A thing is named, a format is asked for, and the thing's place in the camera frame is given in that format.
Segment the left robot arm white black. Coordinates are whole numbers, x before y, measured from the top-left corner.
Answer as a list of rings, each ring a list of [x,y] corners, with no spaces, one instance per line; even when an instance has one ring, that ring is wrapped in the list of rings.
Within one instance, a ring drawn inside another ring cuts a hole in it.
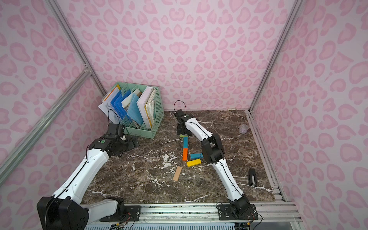
[[[82,198],[102,166],[113,156],[121,156],[139,146],[137,137],[103,135],[86,148],[79,166],[52,196],[42,197],[37,211],[44,230],[83,230],[98,220],[127,223],[134,219],[124,200],[109,197],[83,205]]]

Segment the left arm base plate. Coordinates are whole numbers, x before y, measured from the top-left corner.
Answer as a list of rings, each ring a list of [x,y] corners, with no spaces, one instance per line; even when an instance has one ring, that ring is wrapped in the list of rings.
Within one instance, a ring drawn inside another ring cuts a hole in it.
[[[120,205],[116,212],[110,216],[99,219],[100,222],[127,222],[139,221],[141,206],[135,205]]]

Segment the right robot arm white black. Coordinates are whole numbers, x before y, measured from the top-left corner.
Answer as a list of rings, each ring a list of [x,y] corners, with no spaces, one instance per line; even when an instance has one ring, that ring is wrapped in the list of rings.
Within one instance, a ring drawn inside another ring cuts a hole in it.
[[[231,215],[236,219],[258,219],[255,206],[250,204],[229,170],[220,136],[206,130],[192,114],[185,114],[180,109],[174,115],[178,122],[177,134],[194,135],[201,142],[204,161],[214,168],[225,188]]]

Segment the orange building block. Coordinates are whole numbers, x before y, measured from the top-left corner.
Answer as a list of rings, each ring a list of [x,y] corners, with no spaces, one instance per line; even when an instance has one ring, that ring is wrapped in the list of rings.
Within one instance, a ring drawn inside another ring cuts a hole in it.
[[[187,158],[188,158],[188,148],[183,148],[183,157],[182,157],[182,160],[184,162],[187,161]]]

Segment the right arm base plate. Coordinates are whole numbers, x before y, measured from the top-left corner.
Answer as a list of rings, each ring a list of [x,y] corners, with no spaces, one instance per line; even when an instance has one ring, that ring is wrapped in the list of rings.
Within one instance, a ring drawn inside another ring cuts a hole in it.
[[[246,220],[252,222],[259,219],[256,207],[253,204],[251,204],[251,207],[243,214],[236,214],[236,210],[232,208],[232,205],[223,204],[221,202],[216,204],[216,209],[218,211],[219,220]]]

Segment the teal block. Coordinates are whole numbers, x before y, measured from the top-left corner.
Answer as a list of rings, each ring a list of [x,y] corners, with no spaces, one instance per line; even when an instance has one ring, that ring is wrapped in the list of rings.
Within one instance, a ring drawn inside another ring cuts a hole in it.
[[[183,138],[183,148],[187,149],[188,148],[188,137],[184,137]]]
[[[192,153],[192,154],[190,154],[190,159],[191,160],[202,159],[202,158],[203,158],[202,153]]]

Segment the yellow building block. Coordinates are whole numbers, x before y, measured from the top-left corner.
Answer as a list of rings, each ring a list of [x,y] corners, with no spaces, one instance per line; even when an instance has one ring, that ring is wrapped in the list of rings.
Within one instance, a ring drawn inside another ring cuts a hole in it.
[[[202,164],[200,159],[195,159],[195,160],[187,162],[188,167],[193,167],[193,166],[200,165],[200,164]]]

